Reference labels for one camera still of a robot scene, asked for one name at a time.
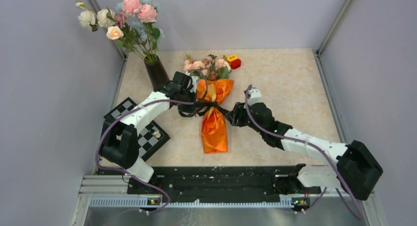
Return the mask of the black ribbon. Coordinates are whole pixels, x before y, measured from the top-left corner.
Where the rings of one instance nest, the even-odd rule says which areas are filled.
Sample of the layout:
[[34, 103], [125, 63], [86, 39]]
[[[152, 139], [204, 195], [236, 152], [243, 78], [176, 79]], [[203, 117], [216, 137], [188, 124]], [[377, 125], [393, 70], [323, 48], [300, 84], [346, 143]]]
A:
[[216, 108], [222, 115], [228, 114], [230, 111], [222, 108], [218, 102], [200, 102], [192, 105], [177, 105], [178, 112], [182, 117], [204, 116], [210, 108]]

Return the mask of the orange paper bouquet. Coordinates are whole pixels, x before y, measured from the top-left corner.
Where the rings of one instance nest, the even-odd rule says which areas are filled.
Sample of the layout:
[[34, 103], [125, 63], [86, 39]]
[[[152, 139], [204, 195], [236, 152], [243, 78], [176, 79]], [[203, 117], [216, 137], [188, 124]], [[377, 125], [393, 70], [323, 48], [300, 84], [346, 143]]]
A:
[[[231, 67], [228, 61], [210, 54], [202, 60], [195, 60], [190, 54], [184, 61], [185, 72], [199, 76], [196, 100], [201, 102], [218, 102], [221, 105], [231, 93], [234, 81], [229, 78]], [[205, 154], [223, 153], [228, 151], [226, 118], [216, 108], [202, 116], [201, 139]]]

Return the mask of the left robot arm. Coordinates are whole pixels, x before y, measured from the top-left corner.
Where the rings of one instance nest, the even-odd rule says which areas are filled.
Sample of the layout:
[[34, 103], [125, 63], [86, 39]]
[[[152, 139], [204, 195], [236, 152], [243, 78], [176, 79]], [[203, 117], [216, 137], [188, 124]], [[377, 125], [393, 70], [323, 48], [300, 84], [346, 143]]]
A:
[[119, 115], [104, 126], [96, 157], [118, 165], [121, 172], [139, 179], [145, 193], [157, 189], [154, 170], [140, 157], [138, 136], [157, 116], [175, 105], [196, 105], [196, 88], [200, 78], [188, 72], [176, 72], [167, 85], [159, 85], [132, 110]]

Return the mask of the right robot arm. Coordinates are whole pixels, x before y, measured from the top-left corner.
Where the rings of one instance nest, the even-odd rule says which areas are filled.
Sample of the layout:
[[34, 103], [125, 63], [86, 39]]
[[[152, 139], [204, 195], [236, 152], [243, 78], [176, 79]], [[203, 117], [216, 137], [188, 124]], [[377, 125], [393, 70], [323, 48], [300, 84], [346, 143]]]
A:
[[225, 117], [232, 126], [252, 128], [271, 147], [324, 162], [323, 166], [302, 165], [288, 179], [289, 188], [295, 193], [307, 187], [342, 188], [355, 199], [365, 201], [383, 174], [364, 143], [339, 143], [308, 135], [276, 120], [262, 102], [249, 107], [237, 102], [231, 111], [225, 112]]

